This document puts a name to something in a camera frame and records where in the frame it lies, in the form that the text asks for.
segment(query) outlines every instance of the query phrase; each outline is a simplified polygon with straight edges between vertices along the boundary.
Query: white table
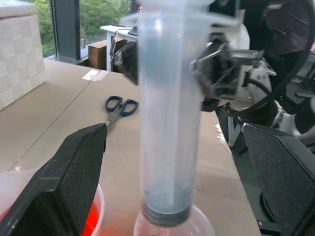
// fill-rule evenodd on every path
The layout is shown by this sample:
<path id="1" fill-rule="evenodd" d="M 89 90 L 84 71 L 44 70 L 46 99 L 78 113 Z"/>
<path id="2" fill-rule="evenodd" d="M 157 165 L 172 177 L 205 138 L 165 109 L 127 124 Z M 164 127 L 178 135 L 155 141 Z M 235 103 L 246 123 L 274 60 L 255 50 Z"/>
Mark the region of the white table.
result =
<path id="1" fill-rule="evenodd" d="M 107 40 L 107 52 L 106 52 L 106 70 L 112 71 L 113 63 L 110 60 L 110 49 L 112 46 L 112 39 L 115 33 L 118 31 L 118 38 L 125 39 L 131 42 L 137 41 L 138 37 L 128 34 L 130 29 L 126 29 L 124 27 L 117 27 L 117 26 L 101 26 L 102 30 L 106 31 L 106 40 Z"/>

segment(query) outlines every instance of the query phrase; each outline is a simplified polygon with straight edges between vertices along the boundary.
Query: scissors blade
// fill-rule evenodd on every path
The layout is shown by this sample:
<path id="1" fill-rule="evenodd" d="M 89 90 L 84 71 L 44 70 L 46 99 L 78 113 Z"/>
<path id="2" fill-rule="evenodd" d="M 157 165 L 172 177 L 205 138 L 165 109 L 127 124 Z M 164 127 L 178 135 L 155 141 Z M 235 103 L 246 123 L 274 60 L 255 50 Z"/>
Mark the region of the scissors blade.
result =
<path id="1" fill-rule="evenodd" d="M 110 113 L 106 122 L 106 128 L 107 128 L 107 133 L 110 132 L 112 129 L 113 125 L 116 123 L 117 120 L 120 119 L 119 113 L 116 111 L 114 113 Z"/>

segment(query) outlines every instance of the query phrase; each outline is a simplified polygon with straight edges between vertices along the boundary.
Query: textured white box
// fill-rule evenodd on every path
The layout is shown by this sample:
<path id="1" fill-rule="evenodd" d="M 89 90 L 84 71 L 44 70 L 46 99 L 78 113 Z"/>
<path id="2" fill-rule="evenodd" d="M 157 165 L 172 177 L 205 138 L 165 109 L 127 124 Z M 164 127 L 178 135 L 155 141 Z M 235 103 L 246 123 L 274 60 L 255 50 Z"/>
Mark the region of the textured white box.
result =
<path id="1" fill-rule="evenodd" d="M 0 0 L 0 110 L 45 81 L 35 6 Z"/>

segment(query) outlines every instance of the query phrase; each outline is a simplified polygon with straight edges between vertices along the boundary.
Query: tree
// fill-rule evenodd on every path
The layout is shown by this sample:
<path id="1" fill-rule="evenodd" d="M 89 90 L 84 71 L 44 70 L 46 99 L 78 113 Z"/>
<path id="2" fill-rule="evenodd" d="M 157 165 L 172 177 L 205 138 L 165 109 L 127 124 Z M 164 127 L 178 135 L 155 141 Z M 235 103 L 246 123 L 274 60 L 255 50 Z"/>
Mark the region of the tree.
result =
<path id="1" fill-rule="evenodd" d="M 44 57 L 55 54 L 55 42 L 53 24 L 49 0 L 26 0 L 37 7 L 37 15 L 40 27 L 40 38 Z"/>
<path id="2" fill-rule="evenodd" d="M 44 57 L 55 54 L 53 24 L 49 0 L 25 0 L 37 7 Z M 117 23 L 130 13 L 129 0 L 80 0 L 80 34 L 86 43 L 105 40 L 101 26 Z"/>
<path id="3" fill-rule="evenodd" d="M 130 2 L 127 0 L 81 0 L 80 33 L 86 43 L 105 39 L 101 26 L 118 23 L 130 13 Z"/>

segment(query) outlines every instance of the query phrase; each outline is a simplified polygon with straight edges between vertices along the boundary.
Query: scissors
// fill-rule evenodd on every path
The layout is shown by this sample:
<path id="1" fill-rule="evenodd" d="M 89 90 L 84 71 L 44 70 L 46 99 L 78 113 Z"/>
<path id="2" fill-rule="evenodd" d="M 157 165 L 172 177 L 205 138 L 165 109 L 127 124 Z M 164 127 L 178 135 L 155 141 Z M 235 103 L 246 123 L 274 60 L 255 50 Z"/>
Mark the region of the scissors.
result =
<path id="1" fill-rule="evenodd" d="M 109 107 L 108 104 L 111 101 L 116 101 L 116 104 L 113 107 Z M 126 108 L 128 105 L 134 105 L 134 108 L 127 112 Z M 107 99 L 105 104 L 105 109 L 107 111 L 108 119 L 106 122 L 107 132 L 111 129 L 111 127 L 114 125 L 114 123 L 119 120 L 121 117 L 128 117 L 134 114 L 138 109 L 139 103 L 128 99 L 125 103 L 123 103 L 123 98 L 118 96 L 111 96 Z"/>

